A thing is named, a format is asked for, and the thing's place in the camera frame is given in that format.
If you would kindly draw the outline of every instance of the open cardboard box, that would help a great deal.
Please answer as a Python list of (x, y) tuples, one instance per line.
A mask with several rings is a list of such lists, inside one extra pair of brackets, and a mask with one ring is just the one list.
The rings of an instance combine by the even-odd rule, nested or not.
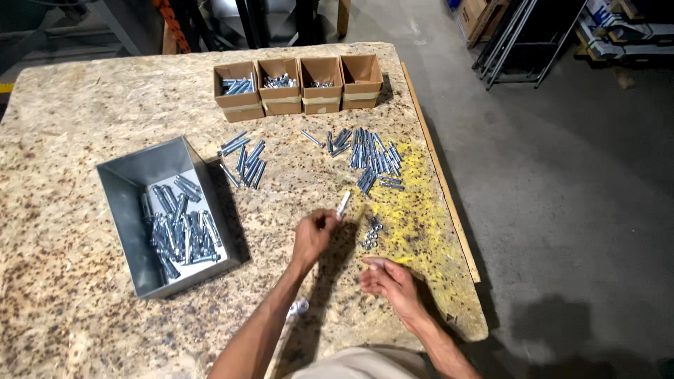
[[(299, 75), (304, 113), (339, 112), (342, 100), (342, 70), (339, 57), (300, 58)], [(311, 88), (309, 83), (333, 83), (334, 87)]]
[[(250, 79), (253, 76), (255, 91), (245, 94), (225, 95), (221, 79)], [(264, 117), (262, 102), (257, 90), (257, 75), (253, 61), (231, 63), (213, 67), (213, 90), (215, 102), (220, 105), (228, 122), (237, 122)]]
[[(302, 93), (297, 60), (295, 58), (264, 59), (257, 61), (257, 87), (262, 98), (262, 106), (267, 115), (290, 115), (302, 113)], [(297, 87), (264, 88), (264, 78), (278, 78), (288, 74), (297, 80)]]
[(373, 108), (384, 85), (376, 54), (342, 55), (342, 109)]

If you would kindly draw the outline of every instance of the concrete floor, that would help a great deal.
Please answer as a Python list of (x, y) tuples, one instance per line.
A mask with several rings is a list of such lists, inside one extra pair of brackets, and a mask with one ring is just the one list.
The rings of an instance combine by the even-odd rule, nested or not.
[[(336, 0), (322, 0), (336, 42)], [(674, 357), (674, 72), (567, 53), (538, 90), (486, 92), (443, 0), (352, 0), (341, 42), (405, 61), (483, 282), (492, 378), (657, 378)]]

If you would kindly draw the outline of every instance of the osb tabletop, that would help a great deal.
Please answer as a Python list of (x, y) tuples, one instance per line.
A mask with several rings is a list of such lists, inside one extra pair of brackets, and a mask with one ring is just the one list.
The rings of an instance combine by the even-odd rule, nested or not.
[[(251, 59), (376, 53), (385, 88), (374, 109), (271, 116), (228, 124), (213, 100), (212, 67)], [(350, 154), (324, 138), (343, 127), (397, 143), (405, 190), (354, 182)], [(266, 141), (259, 189), (226, 187), (223, 204), (250, 260), (170, 299), (136, 298), (95, 165), (184, 135), (202, 158), (241, 130)], [(234, 166), (236, 154), (227, 162)], [(213, 171), (214, 175), (222, 172)], [(314, 208), (358, 193), (334, 245), (307, 277), (309, 312), (286, 323), (268, 375), (357, 345), (422, 349), (383, 298), (359, 291), (362, 258), (387, 256), (430, 288), (439, 315), (465, 340), (485, 318), (391, 44), (357, 43), (131, 57), (26, 69), (0, 125), (1, 375), (203, 376), (290, 260), (293, 227)], [(355, 247), (364, 216), (384, 224), (378, 247)]]

